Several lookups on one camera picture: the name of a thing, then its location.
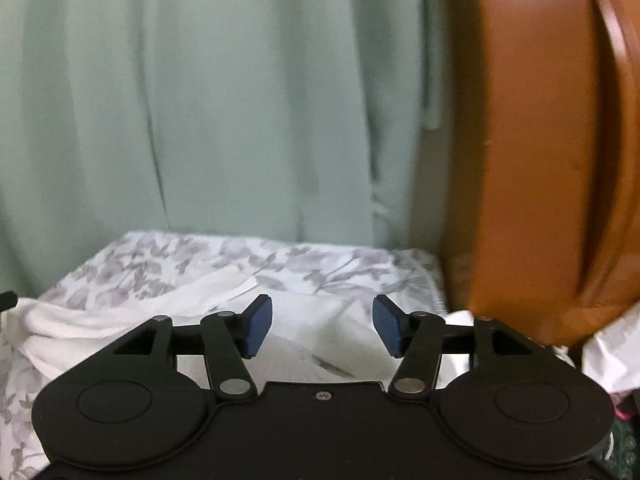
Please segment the mattress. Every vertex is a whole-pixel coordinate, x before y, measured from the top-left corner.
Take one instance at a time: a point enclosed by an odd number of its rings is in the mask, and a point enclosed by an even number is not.
[[[370,308],[375,295],[388,294],[408,312],[446,313],[437,259],[423,251],[159,232],[128,233],[40,299],[75,310],[108,309],[160,296],[227,266],[254,275],[272,290],[348,297],[363,308]],[[331,363],[314,364],[334,381],[348,379]],[[31,424],[33,400],[45,383],[0,335],[0,477],[4,480],[29,479],[48,463]]]

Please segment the floral bedsheet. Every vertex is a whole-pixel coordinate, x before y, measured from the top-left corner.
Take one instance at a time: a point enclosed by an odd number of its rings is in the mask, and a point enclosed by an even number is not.
[[[389,294],[407,310],[446,314],[437,259],[419,250],[132,232],[101,250],[41,296],[76,310],[111,308],[160,296],[215,269],[235,265],[263,286],[349,296],[370,308]],[[46,380],[0,335],[0,478],[25,480],[47,465],[33,431],[33,399]]]

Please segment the curtain fold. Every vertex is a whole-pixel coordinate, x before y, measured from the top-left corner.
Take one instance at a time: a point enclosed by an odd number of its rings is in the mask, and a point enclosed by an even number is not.
[[[127,230],[404,245],[423,3],[0,0],[0,285]]]

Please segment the green patterned cloth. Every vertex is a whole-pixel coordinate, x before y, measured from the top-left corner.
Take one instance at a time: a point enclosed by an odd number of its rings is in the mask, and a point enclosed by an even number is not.
[[[640,424],[635,416],[629,421],[616,418],[613,423],[613,452],[605,466],[620,480],[640,479]]]

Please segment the screw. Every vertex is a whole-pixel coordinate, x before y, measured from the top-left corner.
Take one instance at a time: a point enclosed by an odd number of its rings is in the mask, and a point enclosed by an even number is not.
[[[401,394],[415,395],[426,390],[427,385],[424,384],[424,382],[422,382],[420,379],[416,379],[414,377],[405,377],[403,379],[398,379],[394,383],[394,388]]]
[[[318,400],[331,400],[332,397],[330,392],[316,392],[316,399]]]
[[[227,379],[220,383],[220,391],[227,395],[242,395],[250,389],[251,384],[244,379]]]

